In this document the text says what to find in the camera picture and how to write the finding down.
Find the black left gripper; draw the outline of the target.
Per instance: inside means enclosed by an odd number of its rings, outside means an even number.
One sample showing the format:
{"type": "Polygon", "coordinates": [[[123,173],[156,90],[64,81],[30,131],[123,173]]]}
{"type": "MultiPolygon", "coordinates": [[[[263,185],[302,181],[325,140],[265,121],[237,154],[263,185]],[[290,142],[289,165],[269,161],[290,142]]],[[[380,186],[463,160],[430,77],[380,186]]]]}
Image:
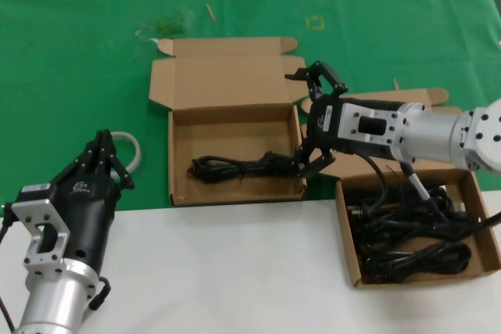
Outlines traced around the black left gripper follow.
{"type": "Polygon", "coordinates": [[[70,235],[64,257],[101,271],[120,190],[133,190],[131,166],[117,156],[112,133],[97,131],[84,152],[51,180],[55,208],[70,235]]]}

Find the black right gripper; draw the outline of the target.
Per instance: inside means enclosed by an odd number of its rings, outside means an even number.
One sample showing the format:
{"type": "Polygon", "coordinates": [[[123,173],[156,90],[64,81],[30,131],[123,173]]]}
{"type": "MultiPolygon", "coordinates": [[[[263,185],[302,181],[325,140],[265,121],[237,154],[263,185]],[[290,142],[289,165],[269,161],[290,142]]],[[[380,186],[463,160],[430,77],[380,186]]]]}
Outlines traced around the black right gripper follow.
{"type": "Polygon", "coordinates": [[[382,99],[340,97],[348,86],[330,65],[316,61],[309,67],[298,68],[284,77],[305,81],[311,99],[308,113],[306,142],[302,142],[292,158],[292,175],[311,178],[335,161],[331,150],[364,156],[390,156],[398,111],[404,103],[382,99]],[[321,77],[333,89],[324,94],[321,77]],[[311,155],[320,149],[320,156],[311,155]]]}

